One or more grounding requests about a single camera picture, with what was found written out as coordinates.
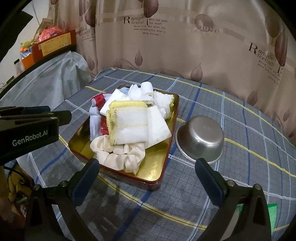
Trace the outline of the beige printed curtain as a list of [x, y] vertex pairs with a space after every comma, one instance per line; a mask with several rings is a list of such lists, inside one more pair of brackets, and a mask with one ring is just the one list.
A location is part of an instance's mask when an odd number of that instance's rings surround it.
[[295, 142], [295, 20], [269, 1], [49, 1], [96, 74], [107, 67], [201, 82], [246, 101]]

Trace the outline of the cream satin cloth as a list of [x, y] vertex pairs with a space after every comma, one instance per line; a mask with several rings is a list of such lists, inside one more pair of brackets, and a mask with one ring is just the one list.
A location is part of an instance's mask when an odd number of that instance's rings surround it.
[[144, 143], [111, 146], [108, 135], [96, 137], [90, 149], [100, 165], [125, 173], [136, 174], [145, 158]]

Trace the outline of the light blue fluffy towel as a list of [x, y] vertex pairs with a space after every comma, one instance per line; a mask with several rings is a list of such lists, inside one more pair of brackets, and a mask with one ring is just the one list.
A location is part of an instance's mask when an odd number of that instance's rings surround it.
[[123, 88], [120, 88], [119, 89], [119, 91], [121, 91], [123, 94], [125, 94], [125, 95], [128, 95], [128, 92], [129, 92], [129, 88], [127, 88], [127, 87], [123, 87]]

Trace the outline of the red white satin cloth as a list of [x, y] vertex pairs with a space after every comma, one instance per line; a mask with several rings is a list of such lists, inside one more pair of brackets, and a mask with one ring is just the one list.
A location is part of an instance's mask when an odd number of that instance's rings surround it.
[[110, 93], [98, 94], [91, 99], [90, 113], [90, 140], [93, 141], [96, 137], [109, 135], [107, 128], [106, 117], [100, 114], [100, 110], [105, 105], [106, 101], [111, 96]]

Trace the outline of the white fluffy yellow-lined mitt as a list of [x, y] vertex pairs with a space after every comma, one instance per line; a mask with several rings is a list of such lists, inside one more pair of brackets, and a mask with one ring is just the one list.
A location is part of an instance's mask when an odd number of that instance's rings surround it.
[[159, 108], [162, 117], [166, 120], [171, 117], [171, 107], [173, 107], [174, 96], [154, 91], [154, 102]]

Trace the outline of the red yellow cardboard box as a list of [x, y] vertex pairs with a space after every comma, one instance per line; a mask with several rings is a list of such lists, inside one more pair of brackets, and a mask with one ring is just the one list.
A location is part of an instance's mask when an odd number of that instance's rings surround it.
[[76, 45], [76, 32], [70, 30], [68, 32], [50, 37], [32, 46], [32, 56], [34, 63], [43, 60], [45, 57], [57, 53], [66, 48]]

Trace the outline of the patterned white handkerchief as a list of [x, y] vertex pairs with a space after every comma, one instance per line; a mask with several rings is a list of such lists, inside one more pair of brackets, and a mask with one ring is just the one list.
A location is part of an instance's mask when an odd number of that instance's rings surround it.
[[106, 116], [107, 111], [109, 110], [109, 105], [113, 101], [127, 101], [132, 100], [129, 96], [122, 93], [119, 89], [114, 90], [112, 93], [105, 93], [103, 94], [105, 99], [104, 106], [100, 109], [100, 114]]

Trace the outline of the stainless steel bowl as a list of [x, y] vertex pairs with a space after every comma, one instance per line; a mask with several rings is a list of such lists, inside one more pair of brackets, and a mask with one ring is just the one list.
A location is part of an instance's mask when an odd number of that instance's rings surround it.
[[180, 153], [191, 162], [203, 158], [208, 164], [214, 164], [223, 154], [224, 132], [212, 118], [198, 115], [176, 129], [175, 143]]

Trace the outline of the red plastic bag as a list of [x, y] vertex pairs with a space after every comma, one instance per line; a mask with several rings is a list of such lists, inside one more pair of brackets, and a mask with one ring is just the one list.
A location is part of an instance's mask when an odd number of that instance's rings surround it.
[[57, 26], [53, 26], [53, 27], [44, 29], [38, 37], [38, 42], [42, 42], [46, 39], [49, 39], [51, 37], [54, 37], [54, 36], [62, 34], [62, 33], [65, 33], [65, 31], [60, 29]]

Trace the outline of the white foam block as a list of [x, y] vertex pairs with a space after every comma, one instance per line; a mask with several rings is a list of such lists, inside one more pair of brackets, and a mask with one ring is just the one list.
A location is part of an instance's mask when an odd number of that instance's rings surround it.
[[156, 105], [147, 108], [147, 114], [149, 132], [148, 140], [144, 143], [145, 149], [148, 149], [171, 137], [171, 131]]

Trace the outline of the white yellow-edged towel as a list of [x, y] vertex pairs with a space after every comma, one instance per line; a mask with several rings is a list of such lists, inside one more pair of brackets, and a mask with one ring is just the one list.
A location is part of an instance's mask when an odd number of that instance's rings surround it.
[[106, 113], [110, 145], [145, 143], [149, 135], [147, 105], [143, 101], [113, 101]]

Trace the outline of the white hotel towel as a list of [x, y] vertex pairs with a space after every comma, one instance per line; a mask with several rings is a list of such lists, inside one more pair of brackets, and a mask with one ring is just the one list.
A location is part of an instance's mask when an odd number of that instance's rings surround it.
[[148, 107], [155, 105], [154, 90], [152, 84], [148, 81], [143, 82], [140, 87], [133, 84], [127, 94], [132, 100], [140, 100], [146, 103]]

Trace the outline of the gold red tin tray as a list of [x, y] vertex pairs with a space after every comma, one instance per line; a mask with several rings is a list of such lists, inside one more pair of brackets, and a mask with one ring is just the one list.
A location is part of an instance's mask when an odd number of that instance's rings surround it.
[[90, 101], [88, 119], [74, 134], [69, 148], [116, 178], [155, 190], [165, 171], [177, 118], [179, 97], [152, 91], [152, 106], [132, 100], [119, 87]]

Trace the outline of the green white tissue box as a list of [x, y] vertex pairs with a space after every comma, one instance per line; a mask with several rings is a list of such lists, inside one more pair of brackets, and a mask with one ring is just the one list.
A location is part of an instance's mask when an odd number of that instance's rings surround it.
[[[262, 222], [263, 224], [265, 224], [266, 223], [265, 214], [264, 214], [264, 211], [259, 210], [260, 207], [262, 207], [262, 204], [259, 203], [259, 206], [257, 206], [255, 208], [254, 222], [257, 222], [257, 223]], [[221, 240], [226, 240], [232, 235], [232, 232], [236, 226], [236, 223], [239, 220], [239, 217], [241, 216], [242, 208], [243, 208], [243, 205], [238, 205], [236, 207], [234, 215], [233, 215], [226, 231], [224, 232], [224, 235], [222, 236]], [[270, 231], [272, 234], [274, 231], [274, 228], [275, 228], [276, 215], [277, 215], [277, 211], [278, 211], [278, 204], [277, 203], [267, 204], [267, 209], [268, 209], [268, 214], [269, 214]]]

